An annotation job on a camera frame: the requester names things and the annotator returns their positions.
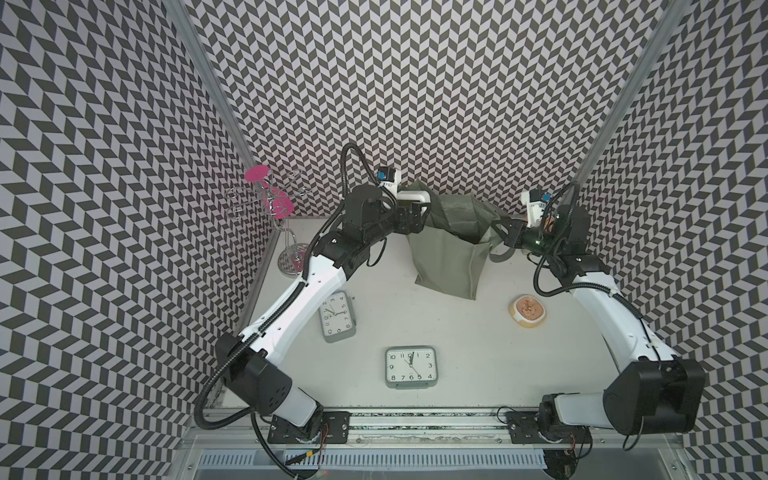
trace mounting plate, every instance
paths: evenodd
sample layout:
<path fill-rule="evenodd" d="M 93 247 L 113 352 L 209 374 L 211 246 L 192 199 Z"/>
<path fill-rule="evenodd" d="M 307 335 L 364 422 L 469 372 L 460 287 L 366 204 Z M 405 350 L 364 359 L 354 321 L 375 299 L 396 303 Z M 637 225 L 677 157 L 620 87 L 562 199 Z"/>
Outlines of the mounting plate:
<path fill-rule="evenodd" d="M 512 443 L 533 443 L 551 445 L 553 442 L 547 442 L 538 434 L 538 423 L 536 417 L 538 412 L 506 412 L 504 417 L 507 420 L 507 431 Z M 589 429 L 583 426 L 558 426 L 558 430 L 550 437 L 563 439 L 558 444 L 570 445 L 573 442 L 571 433 L 576 438 L 576 445 L 582 443 L 589 444 L 592 441 L 592 435 Z"/>
<path fill-rule="evenodd" d="M 273 445 L 320 444 L 319 433 L 314 439 L 308 439 L 293 423 L 281 419 L 279 416 L 273 418 L 270 434 L 266 438 L 268 443 Z M 325 432 L 325 425 L 328 425 L 326 444 L 346 443 L 349 434 L 349 412 L 323 412 L 319 432 Z"/>

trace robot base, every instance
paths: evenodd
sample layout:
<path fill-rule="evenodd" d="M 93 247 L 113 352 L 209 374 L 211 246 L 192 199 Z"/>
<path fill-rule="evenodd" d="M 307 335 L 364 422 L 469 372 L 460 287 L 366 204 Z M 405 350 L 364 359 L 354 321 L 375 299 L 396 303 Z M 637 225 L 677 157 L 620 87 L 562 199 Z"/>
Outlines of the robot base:
<path fill-rule="evenodd" d="M 320 436 L 325 433 L 328 425 L 326 444 L 346 443 L 349 434 L 349 412 L 322 412 L 317 418 L 314 417 L 313 415 L 307 425 L 316 423 L 317 429 L 310 429 L 310 431 L 317 433 L 312 438 L 308 438 L 306 429 L 299 429 L 293 423 L 274 415 L 267 441 L 273 445 L 320 443 Z"/>

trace clock hands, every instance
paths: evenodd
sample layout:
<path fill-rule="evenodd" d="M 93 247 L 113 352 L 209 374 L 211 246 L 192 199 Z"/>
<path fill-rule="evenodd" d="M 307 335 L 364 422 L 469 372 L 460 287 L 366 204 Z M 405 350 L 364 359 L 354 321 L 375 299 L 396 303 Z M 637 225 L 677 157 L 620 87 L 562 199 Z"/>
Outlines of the clock hands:
<path fill-rule="evenodd" d="M 402 359 L 402 361 L 405 362 L 405 363 L 408 363 L 408 360 L 406 360 L 406 359 Z M 416 372 L 416 375 L 421 376 L 421 374 L 415 368 L 413 368 L 413 355 L 411 355 L 411 362 L 408 363 L 408 366 L 411 367 L 411 370 Z"/>

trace pink disc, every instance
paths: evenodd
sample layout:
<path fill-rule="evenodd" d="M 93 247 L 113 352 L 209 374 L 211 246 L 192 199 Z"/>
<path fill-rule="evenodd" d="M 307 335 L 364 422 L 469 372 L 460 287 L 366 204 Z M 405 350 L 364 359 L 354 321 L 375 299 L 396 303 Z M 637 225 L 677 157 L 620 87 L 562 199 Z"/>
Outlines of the pink disc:
<path fill-rule="evenodd" d="M 245 180 L 249 182 L 261 182 L 270 174 L 270 168 L 266 165 L 257 165 L 249 168 L 245 173 Z"/>

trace gray alarm clock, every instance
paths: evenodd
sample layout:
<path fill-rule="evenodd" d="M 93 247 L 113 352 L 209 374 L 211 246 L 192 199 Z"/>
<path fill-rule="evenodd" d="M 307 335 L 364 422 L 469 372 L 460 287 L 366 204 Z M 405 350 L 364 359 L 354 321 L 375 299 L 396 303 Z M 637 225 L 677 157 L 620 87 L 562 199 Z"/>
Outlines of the gray alarm clock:
<path fill-rule="evenodd" d="M 342 291 L 329 296 L 320 306 L 318 314 L 323 338 L 328 343 L 347 339 L 357 332 L 352 303 Z"/>

